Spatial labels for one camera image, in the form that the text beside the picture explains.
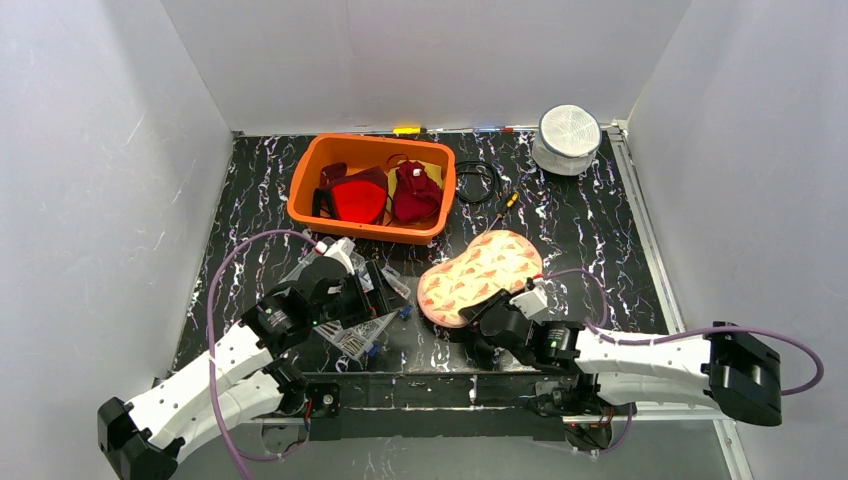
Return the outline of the peach print mesh laundry bag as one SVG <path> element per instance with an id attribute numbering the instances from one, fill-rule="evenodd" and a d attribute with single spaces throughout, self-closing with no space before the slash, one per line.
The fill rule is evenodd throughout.
<path id="1" fill-rule="evenodd" d="M 460 255 L 422 274 L 417 303 L 432 323 L 461 328 L 467 324 L 462 308 L 501 290 L 518 292 L 542 273 L 542 257 L 530 240 L 510 230 L 491 230 L 474 238 Z"/>

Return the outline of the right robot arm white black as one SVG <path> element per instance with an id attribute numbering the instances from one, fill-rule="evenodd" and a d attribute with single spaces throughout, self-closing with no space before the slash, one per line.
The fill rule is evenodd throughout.
<path id="1" fill-rule="evenodd" d="M 538 322 L 505 290 L 460 317 L 521 364 L 586 381 L 601 403 L 704 406 L 751 425 L 782 423 L 781 359 L 751 333 L 717 322 L 703 333 L 642 334 L 570 321 Z"/>

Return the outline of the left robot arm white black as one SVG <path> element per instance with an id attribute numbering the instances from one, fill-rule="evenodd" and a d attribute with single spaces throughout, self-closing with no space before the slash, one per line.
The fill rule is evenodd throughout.
<path id="1" fill-rule="evenodd" d="M 319 256 L 271 289 L 191 363 L 134 398 L 97 411 L 98 445 L 121 479 L 169 479 L 194 450 L 222 432 L 275 411 L 333 415 L 284 355 L 325 324 L 344 328 L 408 304 L 367 261 Z"/>

